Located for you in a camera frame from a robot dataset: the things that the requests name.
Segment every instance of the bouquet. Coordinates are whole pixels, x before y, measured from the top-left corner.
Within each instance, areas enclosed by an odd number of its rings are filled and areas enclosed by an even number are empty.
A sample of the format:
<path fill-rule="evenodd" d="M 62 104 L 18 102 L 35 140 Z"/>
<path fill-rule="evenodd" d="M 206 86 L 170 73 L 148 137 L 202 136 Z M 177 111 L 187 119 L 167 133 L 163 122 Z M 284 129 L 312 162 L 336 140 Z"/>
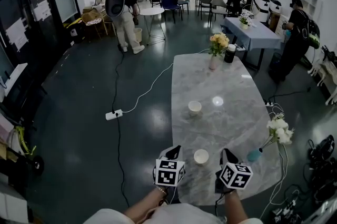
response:
<path fill-rule="evenodd" d="M 290 139 L 294 134 L 294 130 L 289 130 L 283 114 L 277 114 L 271 121 L 268 121 L 267 128 L 269 129 L 269 137 L 262 145 L 262 149 L 274 142 L 279 144 L 292 143 Z"/>
<path fill-rule="evenodd" d="M 219 33 L 211 36 L 210 41 L 212 42 L 212 45 L 210 47 L 209 54 L 212 54 L 213 56 L 221 54 L 222 51 L 228 47 L 228 44 L 230 42 L 230 40 L 224 33 Z"/>
<path fill-rule="evenodd" d="M 241 12 L 241 15 L 239 17 L 239 21 L 243 24 L 246 24 L 248 26 L 252 25 L 251 15 L 253 15 L 250 11 L 243 9 Z"/>

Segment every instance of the white tabletop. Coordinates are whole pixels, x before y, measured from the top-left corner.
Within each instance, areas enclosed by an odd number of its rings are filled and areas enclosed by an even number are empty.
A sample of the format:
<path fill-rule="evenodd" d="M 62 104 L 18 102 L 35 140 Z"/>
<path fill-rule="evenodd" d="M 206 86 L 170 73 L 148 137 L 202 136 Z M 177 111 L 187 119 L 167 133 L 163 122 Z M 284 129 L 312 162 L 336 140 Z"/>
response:
<path fill-rule="evenodd" d="M 165 9 L 161 8 L 161 7 L 150 7 L 150 8 L 145 8 L 145 9 L 141 9 L 141 15 L 144 16 L 152 16 L 152 15 L 157 15 L 157 14 L 161 14 L 165 11 Z"/>

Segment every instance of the paper sign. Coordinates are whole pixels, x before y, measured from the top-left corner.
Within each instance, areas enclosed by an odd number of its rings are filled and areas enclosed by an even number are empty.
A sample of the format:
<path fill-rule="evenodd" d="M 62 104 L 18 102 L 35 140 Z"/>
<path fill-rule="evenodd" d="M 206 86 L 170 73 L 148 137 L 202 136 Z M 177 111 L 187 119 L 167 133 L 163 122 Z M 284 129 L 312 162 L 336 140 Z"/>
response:
<path fill-rule="evenodd" d="M 23 22 L 18 19 L 14 24 L 12 24 L 8 29 L 6 29 L 6 33 L 9 39 L 9 42 L 17 47 L 18 51 L 28 42 L 28 39 L 25 35 L 25 27 Z"/>
<path fill-rule="evenodd" d="M 37 7 L 34 9 L 34 13 L 36 16 L 36 19 L 38 21 L 45 20 L 49 16 L 51 16 L 51 9 L 49 8 L 49 4 L 47 0 L 43 0 L 42 2 L 37 4 Z"/>

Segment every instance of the white cup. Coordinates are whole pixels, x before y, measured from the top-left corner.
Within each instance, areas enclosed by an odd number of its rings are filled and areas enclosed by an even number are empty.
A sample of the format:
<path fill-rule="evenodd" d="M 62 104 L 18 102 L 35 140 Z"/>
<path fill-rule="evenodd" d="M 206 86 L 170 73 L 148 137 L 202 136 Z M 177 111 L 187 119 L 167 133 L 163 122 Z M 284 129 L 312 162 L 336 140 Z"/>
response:
<path fill-rule="evenodd" d="M 198 165 L 204 165 L 209 159 L 209 153 L 204 149 L 199 149 L 194 153 L 194 161 Z"/>
<path fill-rule="evenodd" d="M 201 104 L 199 101 L 191 101 L 189 103 L 190 116 L 194 117 L 201 111 Z"/>

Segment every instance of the wheel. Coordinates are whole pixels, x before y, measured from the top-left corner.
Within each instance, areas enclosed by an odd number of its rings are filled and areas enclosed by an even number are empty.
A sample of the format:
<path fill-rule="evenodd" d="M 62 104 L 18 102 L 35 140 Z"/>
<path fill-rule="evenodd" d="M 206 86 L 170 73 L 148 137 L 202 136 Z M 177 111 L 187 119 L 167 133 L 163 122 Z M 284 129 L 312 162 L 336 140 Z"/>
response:
<path fill-rule="evenodd" d="M 40 176 L 43 173 L 43 171 L 44 171 L 44 161 L 39 155 L 37 155 L 33 158 L 32 167 L 33 167 L 33 172 L 36 175 Z"/>

